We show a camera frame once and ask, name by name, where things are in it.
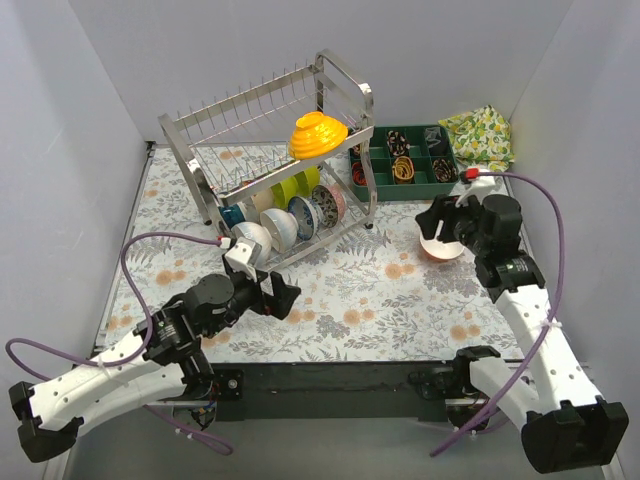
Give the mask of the orange ribbed bowl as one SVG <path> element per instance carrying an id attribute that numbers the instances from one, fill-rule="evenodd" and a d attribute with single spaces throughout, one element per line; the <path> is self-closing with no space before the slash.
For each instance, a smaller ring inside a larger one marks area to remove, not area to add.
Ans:
<path id="1" fill-rule="evenodd" d="M 426 256 L 437 262 L 448 262 L 460 257 L 465 247 L 459 242 L 444 243 L 437 238 L 427 239 L 420 235 L 420 245 Z"/>

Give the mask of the red pattern bowl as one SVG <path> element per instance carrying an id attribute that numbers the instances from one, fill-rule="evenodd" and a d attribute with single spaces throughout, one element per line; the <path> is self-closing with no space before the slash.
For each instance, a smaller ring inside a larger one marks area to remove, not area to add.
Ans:
<path id="1" fill-rule="evenodd" d="M 346 202 L 342 190 L 337 184 L 317 185 L 313 188 L 311 197 L 320 207 L 323 214 L 322 224 L 325 227 L 333 228 L 343 219 Z"/>

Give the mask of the yellow ribbed bowl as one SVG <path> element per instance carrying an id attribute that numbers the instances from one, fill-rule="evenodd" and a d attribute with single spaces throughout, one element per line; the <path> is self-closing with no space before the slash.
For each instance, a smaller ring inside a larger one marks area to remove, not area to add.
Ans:
<path id="1" fill-rule="evenodd" d="M 288 153 L 296 160 L 306 160 L 334 150 L 348 137 L 341 121 L 320 111 L 298 118 L 288 142 Z"/>

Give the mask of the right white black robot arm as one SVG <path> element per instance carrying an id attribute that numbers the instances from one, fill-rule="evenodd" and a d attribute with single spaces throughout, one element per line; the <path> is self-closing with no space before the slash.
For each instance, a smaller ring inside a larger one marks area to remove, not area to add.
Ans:
<path id="1" fill-rule="evenodd" d="M 501 410 L 520 432 L 531 466 L 553 473 L 607 465 L 629 425 L 619 402 L 604 399 L 576 359 L 551 311 L 545 279 L 521 247 L 521 206 L 513 198 L 439 195 L 416 217 L 424 239 L 458 242 L 474 255 L 477 278 L 503 315 L 524 353 L 533 382 L 511 372 L 489 346 L 468 347 L 455 357 L 454 389 L 481 392 L 489 401 L 466 432 Z"/>

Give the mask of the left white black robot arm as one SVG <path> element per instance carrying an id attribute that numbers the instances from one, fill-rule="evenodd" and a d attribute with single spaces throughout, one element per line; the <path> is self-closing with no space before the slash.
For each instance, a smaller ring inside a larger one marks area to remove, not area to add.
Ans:
<path id="1" fill-rule="evenodd" d="M 277 272 L 203 277 L 89 364 L 12 386 L 22 450 L 31 462 L 44 462 L 94 427 L 148 403 L 183 395 L 216 400 L 226 380 L 212 369 L 203 339 L 232 327 L 246 311 L 283 320 L 300 293 Z"/>

